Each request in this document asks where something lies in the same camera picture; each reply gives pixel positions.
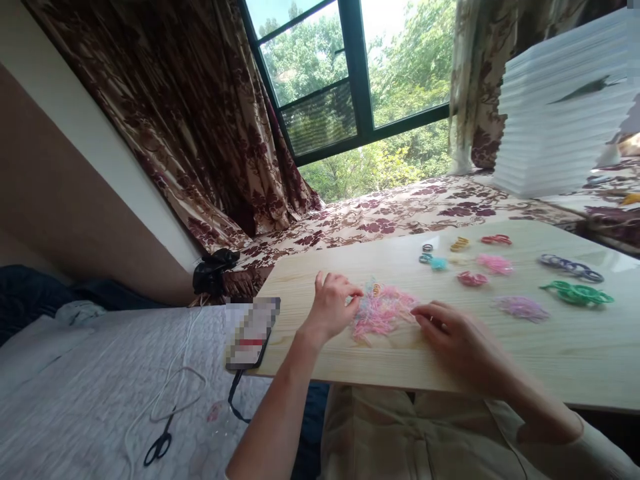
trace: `scissors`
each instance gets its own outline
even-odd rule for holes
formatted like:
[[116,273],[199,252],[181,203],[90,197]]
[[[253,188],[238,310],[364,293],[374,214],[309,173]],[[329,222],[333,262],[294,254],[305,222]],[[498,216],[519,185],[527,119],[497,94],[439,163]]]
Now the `scissors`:
[[158,437],[158,440],[153,442],[153,445],[145,455],[145,467],[150,466],[150,464],[152,464],[152,462],[156,459],[160,460],[165,456],[167,450],[169,450],[169,447],[171,446],[171,434],[168,432],[168,430],[171,424],[171,420],[173,420],[173,414],[171,414],[169,420],[167,420],[167,424],[165,425],[165,430],[164,432],[162,432],[162,435]]

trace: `wooden board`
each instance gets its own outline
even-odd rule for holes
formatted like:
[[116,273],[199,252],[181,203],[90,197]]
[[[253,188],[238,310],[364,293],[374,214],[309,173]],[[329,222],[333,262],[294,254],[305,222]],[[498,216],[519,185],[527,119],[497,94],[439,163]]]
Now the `wooden board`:
[[[502,233],[513,245],[486,245],[485,235]],[[434,256],[457,255],[449,246],[459,236],[471,241],[462,253],[468,265],[449,264],[434,272],[418,262],[421,246],[431,243]],[[480,288],[465,287],[456,274],[483,268],[473,260],[480,253],[502,255],[513,262],[510,277],[490,276]],[[615,298],[598,309],[568,305],[539,286],[553,280],[578,283],[537,262],[552,253],[589,265],[605,276],[597,288]],[[447,229],[422,235],[348,245],[285,257],[278,261],[260,297],[280,297],[281,313],[271,332],[260,368],[249,372],[273,376],[284,360],[297,328],[313,302],[318,270],[348,276],[364,285],[372,277],[395,285],[425,303],[438,299],[482,319],[506,350],[564,402],[607,409],[640,410],[640,262],[559,228],[525,220]],[[492,307],[492,298],[524,295],[542,304],[551,318],[542,324],[516,319]],[[400,322],[388,337],[370,336],[373,346],[358,344],[351,329],[332,339],[322,351],[313,378],[404,390],[464,392],[424,342],[416,323]]]

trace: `floral curtain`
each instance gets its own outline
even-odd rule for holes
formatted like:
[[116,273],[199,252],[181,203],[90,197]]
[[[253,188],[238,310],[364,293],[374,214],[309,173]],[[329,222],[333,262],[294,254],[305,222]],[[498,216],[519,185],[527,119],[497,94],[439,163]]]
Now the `floral curtain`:
[[212,252],[323,206],[300,176],[236,0],[25,0],[178,217]]
[[623,0],[458,0],[451,76],[452,173],[493,168],[505,126],[498,114],[508,60],[606,15]]

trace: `person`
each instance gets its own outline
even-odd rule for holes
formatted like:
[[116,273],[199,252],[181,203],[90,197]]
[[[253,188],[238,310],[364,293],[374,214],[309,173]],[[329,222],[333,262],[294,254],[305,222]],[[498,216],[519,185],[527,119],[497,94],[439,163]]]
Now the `person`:
[[[314,365],[362,296],[343,275],[323,281],[318,273],[309,316],[227,466],[229,480],[290,478]],[[482,322],[440,301],[412,314],[437,358],[481,398],[422,392],[412,401],[404,391],[332,385],[320,478],[640,478],[622,450],[545,392]]]

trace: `wall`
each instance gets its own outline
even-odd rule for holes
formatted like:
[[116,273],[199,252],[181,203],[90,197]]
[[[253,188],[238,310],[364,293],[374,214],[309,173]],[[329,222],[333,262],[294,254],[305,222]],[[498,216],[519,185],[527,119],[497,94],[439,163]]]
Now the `wall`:
[[72,280],[60,272],[49,260],[31,250],[7,232],[0,230],[0,267],[14,264],[26,265],[39,272],[46,273],[65,285],[72,283]]
[[188,271],[201,250],[19,0],[0,0],[0,63]]
[[0,227],[78,281],[188,304],[191,274],[1,65],[0,105]]

